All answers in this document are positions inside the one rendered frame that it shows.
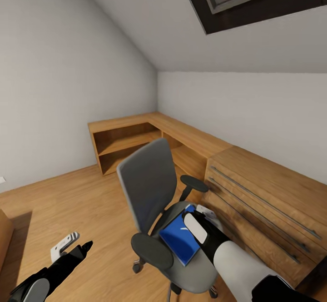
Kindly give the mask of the swivel chair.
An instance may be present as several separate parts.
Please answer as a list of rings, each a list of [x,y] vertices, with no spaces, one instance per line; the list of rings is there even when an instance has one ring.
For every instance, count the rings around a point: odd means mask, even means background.
[[[218,291],[213,285],[218,271],[203,250],[199,248],[184,267],[159,236],[160,230],[187,205],[197,208],[197,204],[185,201],[192,189],[208,192],[208,186],[193,176],[182,175],[180,180],[187,186],[179,202],[165,210],[174,197],[177,176],[170,146],[164,137],[155,139],[126,157],[117,165],[116,172],[139,231],[131,239],[132,249],[140,257],[134,261],[133,271],[140,271],[139,263],[149,263],[158,268],[169,279],[166,302],[170,302],[171,290],[180,295],[182,289],[196,294],[209,291],[211,298],[216,299]],[[160,213],[162,216],[149,235]],[[206,218],[224,233],[217,217],[214,220]]]

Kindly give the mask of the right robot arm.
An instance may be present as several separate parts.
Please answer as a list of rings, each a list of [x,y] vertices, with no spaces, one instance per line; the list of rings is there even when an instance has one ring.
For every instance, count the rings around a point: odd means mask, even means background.
[[[263,265],[206,217],[216,214],[202,205],[194,212],[183,212],[184,225],[215,266],[237,302],[319,302],[295,291],[282,276]]]

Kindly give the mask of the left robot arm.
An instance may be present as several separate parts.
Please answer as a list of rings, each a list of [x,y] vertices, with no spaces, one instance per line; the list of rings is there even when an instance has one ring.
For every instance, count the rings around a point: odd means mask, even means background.
[[[10,292],[12,297],[8,302],[45,302],[57,286],[62,283],[73,270],[86,258],[93,241],[78,245],[71,252],[65,250],[80,237],[80,233],[73,232],[51,249],[53,265],[43,268],[31,275]]]

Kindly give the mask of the folder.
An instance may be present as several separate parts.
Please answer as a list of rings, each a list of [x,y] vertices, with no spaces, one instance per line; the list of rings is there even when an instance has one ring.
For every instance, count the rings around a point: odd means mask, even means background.
[[[159,232],[159,236],[184,267],[186,267],[187,263],[200,248],[199,244],[195,241],[193,234],[184,225],[184,218],[182,218],[183,212],[194,212],[194,210],[196,209],[192,205],[187,205]],[[187,229],[182,230],[183,227]]]

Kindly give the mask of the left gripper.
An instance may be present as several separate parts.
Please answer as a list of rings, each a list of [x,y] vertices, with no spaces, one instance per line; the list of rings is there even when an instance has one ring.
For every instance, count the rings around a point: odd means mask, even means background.
[[[78,245],[67,255],[61,257],[53,265],[62,266],[64,277],[62,282],[73,272],[73,270],[86,258],[87,252],[91,249],[93,241],[85,243],[82,247]]]

